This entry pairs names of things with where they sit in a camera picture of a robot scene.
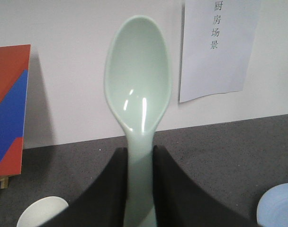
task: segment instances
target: colorful board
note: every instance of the colorful board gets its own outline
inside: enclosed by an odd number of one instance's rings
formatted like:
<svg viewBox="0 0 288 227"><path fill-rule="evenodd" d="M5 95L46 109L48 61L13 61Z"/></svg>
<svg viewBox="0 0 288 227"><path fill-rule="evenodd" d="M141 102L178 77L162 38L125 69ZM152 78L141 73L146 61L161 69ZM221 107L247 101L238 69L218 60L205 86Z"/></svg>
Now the colorful board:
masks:
<svg viewBox="0 0 288 227"><path fill-rule="evenodd" d="M0 176L21 173L30 45L0 47Z"/></svg>

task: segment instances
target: wooden leg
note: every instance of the wooden leg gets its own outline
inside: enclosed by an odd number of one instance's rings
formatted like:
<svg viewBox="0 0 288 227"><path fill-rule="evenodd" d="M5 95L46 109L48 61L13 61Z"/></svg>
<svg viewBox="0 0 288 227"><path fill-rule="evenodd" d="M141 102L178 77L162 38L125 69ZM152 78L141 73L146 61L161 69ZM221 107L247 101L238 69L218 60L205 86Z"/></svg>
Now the wooden leg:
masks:
<svg viewBox="0 0 288 227"><path fill-rule="evenodd" d="M9 181L8 176L5 176L4 178L2 178L0 188L1 189L8 188L8 181Z"/></svg>
<svg viewBox="0 0 288 227"><path fill-rule="evenodd" d="M0 182L1 182L0 188L1 189L8 188L8 181L9 181L10 176L14 176L14 175L0 176Z"/></svg>

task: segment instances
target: paper sign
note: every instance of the paper sign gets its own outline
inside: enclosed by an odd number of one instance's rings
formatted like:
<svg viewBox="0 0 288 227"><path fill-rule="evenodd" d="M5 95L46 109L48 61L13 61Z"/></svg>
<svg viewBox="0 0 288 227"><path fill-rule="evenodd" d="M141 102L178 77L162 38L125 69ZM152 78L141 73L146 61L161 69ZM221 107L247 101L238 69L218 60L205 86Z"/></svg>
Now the paper sign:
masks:
<svg viewBox="0 0 288 227"><path fill-rule="evenodd" d="M260 0L186 0L180 102L243 89Z"/></svg>

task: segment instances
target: gray countertop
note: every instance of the gray countertop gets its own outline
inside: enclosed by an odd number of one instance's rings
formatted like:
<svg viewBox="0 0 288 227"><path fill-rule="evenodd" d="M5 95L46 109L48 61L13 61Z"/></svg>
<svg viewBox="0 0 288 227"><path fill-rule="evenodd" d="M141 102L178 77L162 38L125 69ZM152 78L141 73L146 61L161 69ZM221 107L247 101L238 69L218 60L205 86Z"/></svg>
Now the gray countertop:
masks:
<svg viewBox="0 0 288 227"><path fill-rule="evenodd" d="M207 193L255 221L260 197L288 182L288 114L157 132L176 162ZM97 178L125 137L25 149L22 174L0 190L0 227L16 226L31 203L71 203Z"/></svg>

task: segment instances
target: light green spoon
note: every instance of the light green spoon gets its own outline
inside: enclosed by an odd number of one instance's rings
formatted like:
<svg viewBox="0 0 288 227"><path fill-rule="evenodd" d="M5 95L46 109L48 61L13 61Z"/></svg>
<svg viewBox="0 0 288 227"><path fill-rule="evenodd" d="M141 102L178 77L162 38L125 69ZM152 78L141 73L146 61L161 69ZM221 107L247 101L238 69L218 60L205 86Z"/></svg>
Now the light green spoon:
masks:
<svg viewBox="0 0 288 227"><path fill-rule="evenodd" d="M105 69L108 105L128 143L125 227L155 227L152 143L171 95L170 64L158 26L134 16L117 32Z"/></svg>

